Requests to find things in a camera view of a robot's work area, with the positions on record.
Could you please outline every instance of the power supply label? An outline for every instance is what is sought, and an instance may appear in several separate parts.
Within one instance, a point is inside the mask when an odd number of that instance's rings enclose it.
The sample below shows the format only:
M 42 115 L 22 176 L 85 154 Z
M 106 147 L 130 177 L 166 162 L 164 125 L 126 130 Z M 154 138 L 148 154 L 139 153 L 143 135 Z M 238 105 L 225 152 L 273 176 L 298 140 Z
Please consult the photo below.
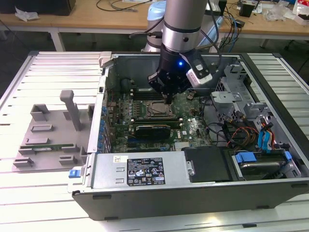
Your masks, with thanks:
M 127 185 L 164 185 L 165 175 L 162 158 L 128 159 Z

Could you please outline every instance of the blue tab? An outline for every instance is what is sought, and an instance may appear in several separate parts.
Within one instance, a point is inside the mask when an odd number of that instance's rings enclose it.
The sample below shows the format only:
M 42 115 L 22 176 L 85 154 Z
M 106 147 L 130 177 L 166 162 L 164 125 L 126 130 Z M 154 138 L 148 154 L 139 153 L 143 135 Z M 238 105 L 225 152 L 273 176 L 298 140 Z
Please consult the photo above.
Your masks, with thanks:
M 266 151 L 267 153 L 270 152 L 270 150 L 268 149 L 269 138 L 270 138 L 270 133 L 268 131 L 266 131 L 265 138 L 264 138 L 264 141 L 263 141 L 263 150 Z
M 292 156 L 291 156 L 291 153 L 290 153 L 290 152 L 285 151 L 284 154 L 285 154 L 285 157 L 287 158 L 288 161 L 291 161 L 291 160 L 292 160 Z
M 235 155 L 237 163 L 243 162 L 256 162 L 256 158 L 253 152 L 239 152 Z
M 262 148 L 263 145 L 263 136 L 264 136 L 264 132 L 260 131 L 259 132 L 259 138 L 257 140 L 257 145 L 259 146 L 259 148 Z
M 70 170 L 69 171 L 69 178 L 80 178 L 81 177 L 81 170 Z
M 243 162 L 242 157 L 241 157 L 240 154 L 235 155 L 235 158 L 236 158 L 237 163 L 242 163 Z

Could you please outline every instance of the crumpled paper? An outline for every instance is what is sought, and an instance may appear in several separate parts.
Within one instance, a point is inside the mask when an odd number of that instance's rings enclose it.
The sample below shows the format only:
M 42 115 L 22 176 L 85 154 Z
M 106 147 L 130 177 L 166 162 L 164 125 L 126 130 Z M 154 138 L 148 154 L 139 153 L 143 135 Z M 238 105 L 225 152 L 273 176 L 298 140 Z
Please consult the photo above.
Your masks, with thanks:
M 39 15 L 38 13 L 36 12 L 24 12 L 24 11 L 21 11 L 19 9 L 16 9 L 16 13 L 15 13 L 15 16 L 20 18 L 21 20 L 27 22 L 28 20 L 34 20 L 34 19 L 38 19 L 39 18 Z

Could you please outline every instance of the desk leg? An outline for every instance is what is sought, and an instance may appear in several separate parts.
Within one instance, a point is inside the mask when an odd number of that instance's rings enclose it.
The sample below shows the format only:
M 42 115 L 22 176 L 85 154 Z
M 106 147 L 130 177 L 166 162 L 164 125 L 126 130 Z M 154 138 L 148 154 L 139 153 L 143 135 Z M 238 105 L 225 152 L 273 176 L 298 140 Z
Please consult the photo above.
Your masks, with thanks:
M 219 39 L 218 39 L 218 42 L 217 42 L 217 46 L 219 47 L 220 44 L 221 44 L 221 40 L 223 39 L 223 37 L 225 36 L 224 33 L 219 33 Z M 210 49 L 209 49 L 209 53 L 216 53 L 217 52 L 217 49 L 215 49 L 214 46 L 212 46 Z
M 50 35 L 52 36 L 56 51 L 58 52 L 65 52 L 66 49 L 64 47 L 61 34 L 58 31 L 51 31 Z
M 6 34 L 4 33 L 4 31 L 0 30 L 0 40 L 5 41 L 7 39 L 8 37 L 6 37 Z
M 260 47 L 265 48 L 268 41 L 269 41 L 269 39 L 263 39 L 262 42 L 260 43 Z

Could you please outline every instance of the robotic arm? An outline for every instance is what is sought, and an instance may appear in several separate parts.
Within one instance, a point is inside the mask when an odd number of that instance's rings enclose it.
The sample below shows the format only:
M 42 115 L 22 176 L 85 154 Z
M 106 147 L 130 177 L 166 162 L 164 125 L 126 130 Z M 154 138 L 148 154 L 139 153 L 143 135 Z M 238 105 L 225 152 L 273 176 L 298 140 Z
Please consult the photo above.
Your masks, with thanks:
M 148 77 L 166 104 L 190 86 L 209 82 L 216 72 L 195 50 L 206 4 L 207 0 L 167 0 L 159 67 Z

